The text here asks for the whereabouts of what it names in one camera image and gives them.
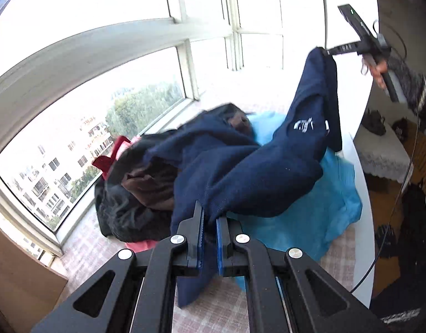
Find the right hand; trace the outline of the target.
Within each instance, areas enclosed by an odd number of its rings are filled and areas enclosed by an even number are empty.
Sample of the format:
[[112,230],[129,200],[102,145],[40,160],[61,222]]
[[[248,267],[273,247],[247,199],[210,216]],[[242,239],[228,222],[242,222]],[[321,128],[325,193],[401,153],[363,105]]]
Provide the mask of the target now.
[[383,75],[388,73],[387,61],[382,59],[379,62],[375,62],[374,58],[369,54],[363,55],[363,64],[369,69],[376,84],[383,90],[386,90],[387,86],[384,81]]

